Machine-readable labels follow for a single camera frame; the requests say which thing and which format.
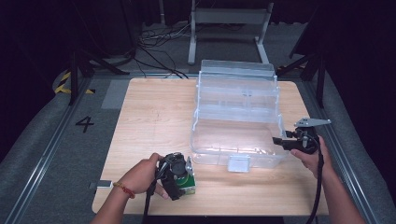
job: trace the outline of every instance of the black curtain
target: black curtain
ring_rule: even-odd
[[[147,26],[161,23],[159,0],[130,0],[130,2],[140,23],[145,23]]]
[[[270,22],[278,24],[307,23],[318,6],[315,0],[275,1]]]
[[[394,8],[385,1],[322,1],[294,53],[324,53],[326,70],[396,202]]]
[[[0,2],[0,161],[33,116],[53,98],[67,43],[44,1]]]

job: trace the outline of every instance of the hand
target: hand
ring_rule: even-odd
[[[332,160],[330,158],[329,149],[327,148],[323,138],[319,137],[320,149],[323,154],[323,174],[327,171],[332,171]],[[298,149],[292,149],[290,153],[300,159],[303,165],[308,168],[315,178],[318,178],[318,151],[313,154],[306,154]]]
[[[149,159],[144,159],[129,170],[119,182],[127,189],[130,189],[136,194],[144,193],[149,188],[151,182],[155,178],[155,170],[157,168],[157,161],[163,157],[157,153],[153,153]],[[157,183],[155,192],[163,198],[168,199],[169,195],[165,189]]]

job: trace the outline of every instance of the wrist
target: wrist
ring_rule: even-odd
[[[323,166],[322,181],[327,182],[331,181],[334,178],[338,178],[337,173],[334,171],[334,169],[331,166]]]
[[[126,194],[121,188],[113,187],[113,189],[110,191],[110,197],[114,201],[120,202],[120,203],[127,203],[128,200],[130,199],[129,195]]]
[[[117,192],[122,192],[124,196],[127,196],[130,199],[134,199],[134,192],[127,188],[126,186],[124,186],[121,182],[115,182],[113,183],[113,189],[116,189]]]

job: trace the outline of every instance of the wooden table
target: wooden table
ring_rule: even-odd
[[[119,180],[151,153],[191,155],[195,79],[132,79],[108,151],[102,180]],[[280,111],[286,130],[308,117],[292,82],[279,82]],[[177,201],[151,197],[150,215],[194,216],[307,216],[315,200],[317,181],[301,161],[289,155],[274,169],[251,168],[229,173],[226,166],[193,163],[196,193]],[[97,212],[110,189],[98,189],[92,204]],[[321,194],[318,215],[327,215]],[[136,195],[125,214],[143,214],[146,194]]]

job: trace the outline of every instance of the plastic box lid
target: plastic box lid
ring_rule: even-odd
[[[289,154],[272,140],[285,136],[278,99],[271,64],[203,60],[191,128],[193,160],[228,165],[233,172],[275,167]]]

